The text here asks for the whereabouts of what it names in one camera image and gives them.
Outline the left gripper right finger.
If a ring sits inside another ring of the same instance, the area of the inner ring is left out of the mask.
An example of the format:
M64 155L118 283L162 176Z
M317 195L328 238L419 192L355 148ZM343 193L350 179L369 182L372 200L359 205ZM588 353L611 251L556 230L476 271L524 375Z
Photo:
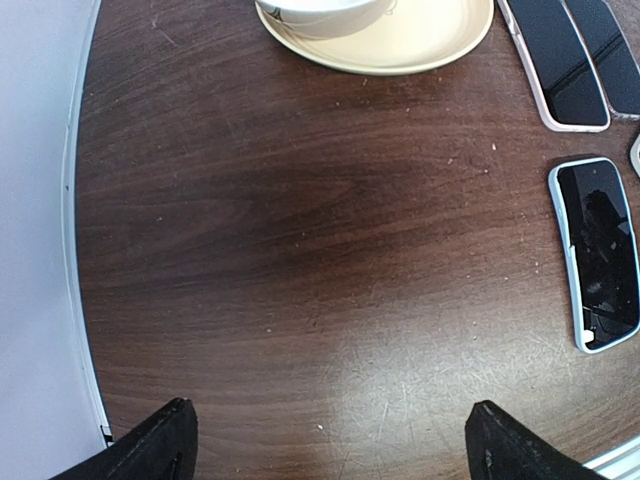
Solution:
M598 479L494 402L476 403L465 423L472 479Z

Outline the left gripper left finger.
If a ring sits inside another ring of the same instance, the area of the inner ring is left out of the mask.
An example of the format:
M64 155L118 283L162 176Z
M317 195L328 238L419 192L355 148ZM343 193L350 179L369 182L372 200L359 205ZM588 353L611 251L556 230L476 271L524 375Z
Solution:
M112 446L58 474L58 479L194 477L198 419L191 400L174 398Z

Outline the white phone case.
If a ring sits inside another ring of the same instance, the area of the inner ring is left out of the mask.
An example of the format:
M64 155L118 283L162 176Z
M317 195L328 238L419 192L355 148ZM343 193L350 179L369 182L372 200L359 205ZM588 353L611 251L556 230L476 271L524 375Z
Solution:
M640 135L631 145L629 159L636 175L640 177Z

